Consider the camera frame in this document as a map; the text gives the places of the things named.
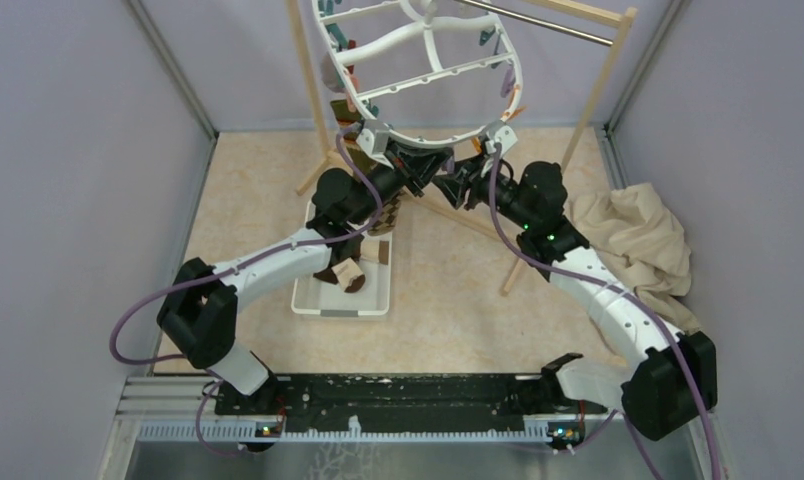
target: crumpled fabric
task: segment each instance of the crumpled fabric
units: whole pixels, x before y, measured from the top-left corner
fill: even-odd
[[[602,263],[647,306],[685,332],[701,328],[675,298],[691,288],[685,230],[652,185],[579,195],[564,208]]]

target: metal rod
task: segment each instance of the metal rod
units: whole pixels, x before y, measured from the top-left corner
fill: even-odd
[[[614,45],[613,40],[609,40],[605,37],[600,37],[592,33],[576,30],[575,28],[565,27],[564,25],[558,25],[557,23],[547,22],[546,20],[541,20],[537,17],[526,15],[525,13],[515,12],[513,10],[497,7],[496,5],[491,5],[489,3],[479,2],[476,0],[455,0],[455,1],[458,3],[462,3],[464,5],[469,5],[471,7],[487,10],[488,12],[492,12],[497,15],[502,15],[503,17],[513,18],[514,20],[531,23],[532,25],[547,28],[549,30],[563,33],[571,37],[581,38],[582,40],[587,40],[588,42],[604,45],[606,47]]]

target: wall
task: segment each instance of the wall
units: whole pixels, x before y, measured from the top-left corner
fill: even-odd
[[[207,145],[122,2],[0,1],[0,478],[96,477]]]
[[[305,28],[316,52],[324,52],[313,24],[311,2],[299,1]],[[219,130],[312,128],[310,105],[292,47],[285,2],[256,0],[145,0],[144,2],[170,45],[179,64]],[[345,0],[336,11],[376,0]],[[519,0],[497,0],[497,5],[530,13],[547,20],[613,38],[614,31]],[[626,87],[644,48],[670,0],[590,0],[590,4],[624,12],[639,9],[637,20],[612,73],[594,119],[607,120]],[[449,0],[441,8],[455,8]],[[376,38],[401,25],[398,16],[382,15],[374,24],[342,25],[359,42]],[[578,121],[607,49],[516,20],[503,20],[522,60],[525,88],[523,103],[529,108],[518,125],[564,125]],[[479,53],[478,35],[453,39],[452,50]],[[385,62],[359,67],[361,78],[399,74],[425,67],[419,41],[406,44]],[[461,83],[433,84],[428,95],[399,94],[380,99],[382,118],[395,126],[470,125],[501,112],[505,100],[497,92],[503,73],[465,77]],[[434,96],[441,102],[434,102]]]
[[[804,1],[694,1],[616,140],[688,232],[738,478],[804,478]]]

